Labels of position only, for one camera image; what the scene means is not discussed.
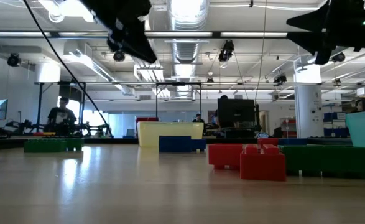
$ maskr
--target red block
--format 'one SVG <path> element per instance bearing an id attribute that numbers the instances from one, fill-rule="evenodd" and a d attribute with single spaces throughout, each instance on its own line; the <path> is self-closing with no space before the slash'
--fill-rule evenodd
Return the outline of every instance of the red block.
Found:
<path id="1" fill-rule="evenodd" d="M 257 144 L 248 144 L 246 148 L 244 149 L 244 153 L 246 154 L 257 154 L 258 148 Z"/>
<path id="2" fill-rule="evenodd" d="M 279 147 L 274 145 L 263 145 L 262 150 L 264 151 L 264 154 L 279 154 Z"/>
<path id="3" fill-rule="evenodd" d="M 242 144 L 211 144 L 208 146 L 208 163 L 214 165 L 214 169 L 239 169 Z"/>
<path id="4" fill-rule="evenodd" d="M 279 139 L 277 138 L 259 138 L 257 140 L 258 145 L 261 149 L 263 149 L 263 145 L 265 144 L 271 144 L 274 146 L 277 146 L 279 144 Z"/>
<path id="5" fill-rule="evenodd" d="M 241 154 L 240 178 L 244 180 L 286 181 L 283 154 Z"/>

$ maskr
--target fluorescent light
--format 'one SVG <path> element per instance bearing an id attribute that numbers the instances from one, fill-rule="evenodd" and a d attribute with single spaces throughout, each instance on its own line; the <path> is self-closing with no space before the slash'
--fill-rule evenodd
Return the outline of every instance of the fluorescent light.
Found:
<path id="1" fill-rule="evenodd" d="M 147 37 L 211 37 L 212 32 L 146 32 Z"/>
<path id="2" fill-rule="evenodd" d="M 54 16 L 61 16 L 58 4 L 53 0 L 39 0 L 39 3 Z"/>
<path id="3" fill-rule="evenodd" d="M 286 32 L 222 32 L 221 37 L 280 37 L 285 38 Z"/>
<path id="4" fill-rule="evenodd" d="M 64 16 L 81 16 L 86 22 L 94 22 L 93 15 L 79 0 L 66 0 L 59 5 L 59 10 Z"/>
<path id="5" fill-rule="evenodd" d="M 208 44 L 210 41 L 208 40 L 165 40 L 165 43 L 183 43 L 183 44 L 199 44 L 199 43 L 203 43 L 203 44 Z"/>
<path id="6" fill-rule="evenodd" d="M 86 22 L 94 22 L 93 15 L 79 0 L 66 0 L 59 5 L 53 0 L 39 0 L 39 3 L 48 10 L 52 22 L 62 22 L 65 16 L 82 17 Z"/>
<path id="7" fill-rule="evenodd" d="M 0 31 L 0 37 L 42 37 L 41 32 L 2 32 Z"/>

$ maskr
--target man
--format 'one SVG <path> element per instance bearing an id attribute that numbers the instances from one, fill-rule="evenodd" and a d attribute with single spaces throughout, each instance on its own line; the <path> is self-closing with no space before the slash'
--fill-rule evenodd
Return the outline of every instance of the man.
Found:
<path id="1" fill-rule="evenodd" d="M 202 122 L 202 123 L 205 123 L 205 121 L 203 121 L 201 119 L 201 114 L 196 114 L 196 119 L 194 119 L 192 122 Z"/>
<path id="2" fill-rule="evenodd" d="M 358 112 L 362 112 L 362 111 L 363 111 L 362 100 L 356 100 L 356 102 L 355 102 L 355 110 L 353 111 L 353 113 L 358 113 Z"/>
<path id="3" fill-rule="evenodd" d="M 226 95 L 221 96 L 221 100 L 227 100 L 228 97 Z M 235 124 L 233 122 L 220 122 L 218 119 L 218 109 L 215 111 L 215 123 L 219 126 L 219 128 L 235 128 Z"/>
<path id="4" fill-rule="evenodd" d="M 61 97 L 59 100 L 59 107 L 54 107 L 51 109 L 48 115 L 47 124 L 60 124 L 66 120 L 68 123 L 74 123 L 76 121 L 76 116 L 72 110 L 66 108 L 69 103 L 69 99 L 66 97 Z"/>

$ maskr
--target green block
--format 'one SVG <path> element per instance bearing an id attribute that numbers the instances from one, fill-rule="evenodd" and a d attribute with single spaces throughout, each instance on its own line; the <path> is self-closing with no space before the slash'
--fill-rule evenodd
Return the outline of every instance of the green block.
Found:
<path id="1" fill-rule="evenodd" d="M 26 153 L 64 152 L 66 142 L 61 139 L 32 139 L 24 144 Z"/>
<path id="2" fill-rule="evenodd" d="M 290 171 L 350 172 L 365 174 L 365 147 L 283 146 Z"/>
<path id="3" fill-rule="evenodd" d="M 84 145 L 84 139 L 66 139 L 68 151 L 81 151 Z"/>

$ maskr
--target security camera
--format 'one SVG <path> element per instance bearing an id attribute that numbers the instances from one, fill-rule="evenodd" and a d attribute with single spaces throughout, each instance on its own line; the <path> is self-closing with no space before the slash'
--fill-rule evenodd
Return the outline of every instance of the security camera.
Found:
<path id="1" fill-rule="evenodd" d="M 282 73 L 275 77 L 274 83 L 276 83 L 276 86 L 279 86 L 287 81 L 286 74 Z"/>
<path id="2" fill-rule="evenodd" d="M 12 53 L 7 60 L 7 64 L 11 67 L 19 67 L 21 65 L 21 59 L 19 58 L 19 54 Z"/>
<path id="3" fill-rule="evenodd" d="M 126 59 L 126 56 L 121 50 L 117 50 L 113 55 L 113 59 L 117 62 L 122 62 Z"/>
<path id="4" fill-rule="evenodd" d="M 339 54 L 336 54 L 334 56 L 332 56 L 331 58 L 331 61 L 332 62 L 344 62 L 345 61 L 345 54 L 344 53 L 339 53 Z"/>
<path id="5" fill-rule="evenodd" d="M 219 53 L 218 60 L 220 62 L 227 62 L 230 60 L 234 52 L 234 45 L 232 40 L 227 40 Z"/>

